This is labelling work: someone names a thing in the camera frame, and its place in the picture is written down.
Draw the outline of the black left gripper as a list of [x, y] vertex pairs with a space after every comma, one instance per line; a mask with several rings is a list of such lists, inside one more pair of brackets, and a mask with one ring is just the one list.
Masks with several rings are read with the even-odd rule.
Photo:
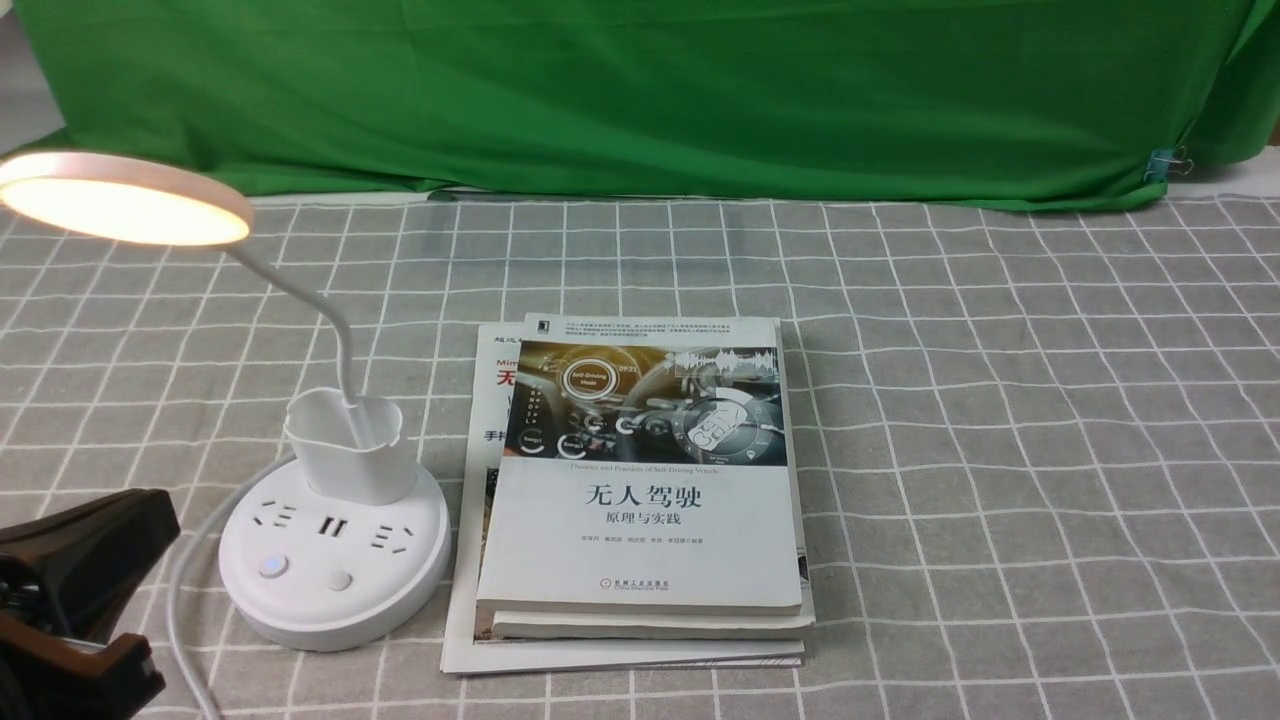
[[3, 529], [3, 717], [132, 719], [160, 694], [148, 641], [115, 626], [179, 532], [164, 489]]

